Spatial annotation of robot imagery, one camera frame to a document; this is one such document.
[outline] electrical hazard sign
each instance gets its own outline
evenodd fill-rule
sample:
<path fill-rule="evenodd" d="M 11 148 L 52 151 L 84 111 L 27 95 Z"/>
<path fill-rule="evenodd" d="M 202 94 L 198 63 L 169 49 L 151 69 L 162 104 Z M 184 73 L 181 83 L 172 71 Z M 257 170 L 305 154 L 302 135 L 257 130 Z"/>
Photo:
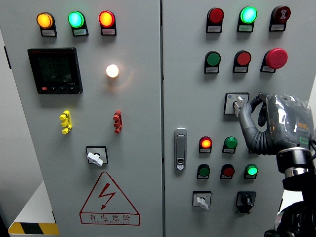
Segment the electrical hazard sign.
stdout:
<path fill-rule="evenodd" d="M 102 172 L 81 211 L 82 224 L 139 226 L 140 214 L 108 172 Z"/>

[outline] yellow black warning stripe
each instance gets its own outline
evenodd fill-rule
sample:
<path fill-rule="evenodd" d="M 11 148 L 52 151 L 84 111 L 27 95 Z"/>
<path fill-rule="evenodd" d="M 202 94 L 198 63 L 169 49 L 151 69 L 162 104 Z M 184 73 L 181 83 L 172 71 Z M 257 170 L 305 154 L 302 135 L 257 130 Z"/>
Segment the yellow black warning stripe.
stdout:
<path fill-rule="evenodd" d="M 26 235 L 59 235 L 57 224 L 55 223 L 14 222 L 8 232 L 9 234 Z"/>

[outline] power meter display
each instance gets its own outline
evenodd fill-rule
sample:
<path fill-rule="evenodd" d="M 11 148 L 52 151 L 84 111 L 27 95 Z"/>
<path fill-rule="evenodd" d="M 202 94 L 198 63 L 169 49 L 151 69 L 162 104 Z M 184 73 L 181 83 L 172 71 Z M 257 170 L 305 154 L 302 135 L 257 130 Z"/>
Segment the power meter display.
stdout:
<path fill-rule="evenodd" d="M 76 48 L 28 49 L 39 94 L 81 94 Z"/>

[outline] plastic wrap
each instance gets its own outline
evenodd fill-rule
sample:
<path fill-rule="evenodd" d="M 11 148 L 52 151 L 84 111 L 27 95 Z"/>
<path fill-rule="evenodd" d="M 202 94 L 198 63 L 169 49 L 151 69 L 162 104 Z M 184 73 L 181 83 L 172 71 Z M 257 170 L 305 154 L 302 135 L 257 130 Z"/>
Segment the plastic wrap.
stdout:
<path fill-rule="evenodd" d="M 307 104 L 287 95 L 269 95 L 266 104 L 274 145 L 281 149 L 309 149 L 309 143 L 315 139 L 315 131 L 312 111 Z"/>

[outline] lightning bolt symbol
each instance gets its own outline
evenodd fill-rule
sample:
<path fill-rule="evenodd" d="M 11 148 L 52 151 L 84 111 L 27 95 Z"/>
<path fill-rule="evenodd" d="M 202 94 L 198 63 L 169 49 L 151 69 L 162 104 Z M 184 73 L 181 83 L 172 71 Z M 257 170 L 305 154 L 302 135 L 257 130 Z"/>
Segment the lightning bolt symbol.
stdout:
<path fill-rule="evenodd" d="M 114 194 L 116 194 L 116 192 L 115 192 L 115 193 L 110 193 L 110 194 L 104 194 L 104 192 L 106 191 L 106 189 L 108 189 L 109 186 L 110 186 L 110 184 L 107 183 L 107 184 L 104 186 L 102 192 L 101 192 L 100 195 L 99 195 L 99 198 L 101 198 L 101 197 L 106 197 L 106 196 L 110 196 L 110 195 L 111 195 L 110 198 L 109 198 L 109 200 L 108 200 L 104 205 L 102 205 L 101 210 L 103 210 L 104 208 L 106 208 L 106 204 L 111 200 L 111 198 L 113 198 Z"/>

